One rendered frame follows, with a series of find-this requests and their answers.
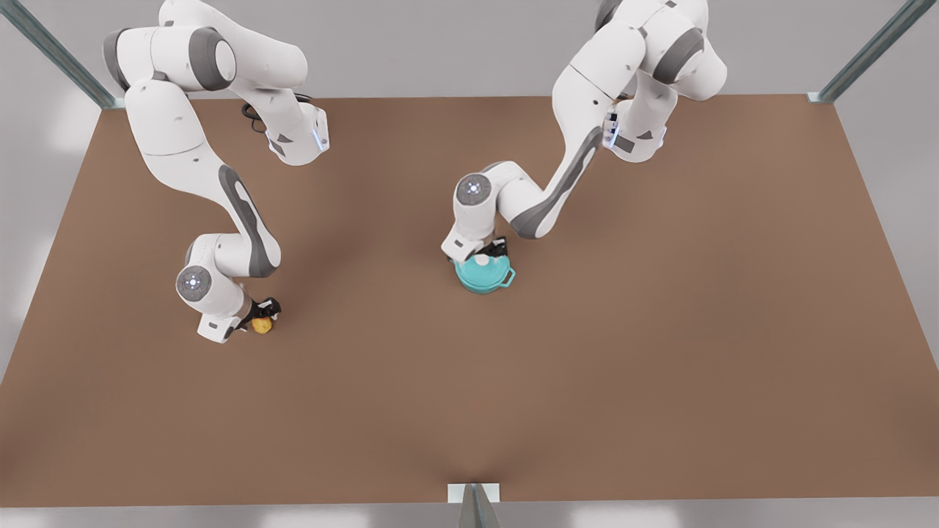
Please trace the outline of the teal pot lid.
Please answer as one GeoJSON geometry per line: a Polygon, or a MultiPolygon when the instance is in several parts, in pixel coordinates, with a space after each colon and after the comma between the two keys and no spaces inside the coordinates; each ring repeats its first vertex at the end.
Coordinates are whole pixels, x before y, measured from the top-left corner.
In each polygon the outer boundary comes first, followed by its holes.
{"type": "Polygon", "coordinates": [[[457,273],[476,282],[502,281],[511,268],[509,257],[488,262],[456,262],[457,273]]]}

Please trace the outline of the teal pot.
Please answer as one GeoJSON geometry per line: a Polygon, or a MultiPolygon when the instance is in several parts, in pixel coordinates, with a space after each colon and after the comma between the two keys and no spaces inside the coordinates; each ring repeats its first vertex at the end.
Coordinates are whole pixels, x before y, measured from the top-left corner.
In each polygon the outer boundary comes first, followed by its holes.
{"type": "Polygon", "coordinates": [[[455,262],[455,270],[463,287],[477,294],[510,287],[516,275],[507,255],[476,254],[464,262],[455,262]]]}

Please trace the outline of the silver frame post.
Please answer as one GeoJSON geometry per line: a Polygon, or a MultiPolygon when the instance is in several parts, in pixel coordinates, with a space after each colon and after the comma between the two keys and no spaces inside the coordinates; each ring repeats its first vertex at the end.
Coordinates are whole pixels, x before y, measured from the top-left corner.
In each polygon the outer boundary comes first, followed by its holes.
{"type": "Polygon", "coordinates": [[[117,99],[19,0],[0,0],[0,14],[103,110],[123,109],[117,99]]]}
{"type": "Polygon", "coordinates": [[[820,91],[807,93],[808,102],[812,104],[835,103],[916,21],[932,9],[936,1],[906,0],[820,91]]]}
{"type": "Polygon", "coordinates": [[[502,528],[492,505],[499,501],[499,483],[448,484],[448,502],[461,505],[458,528],[502,528]]]}

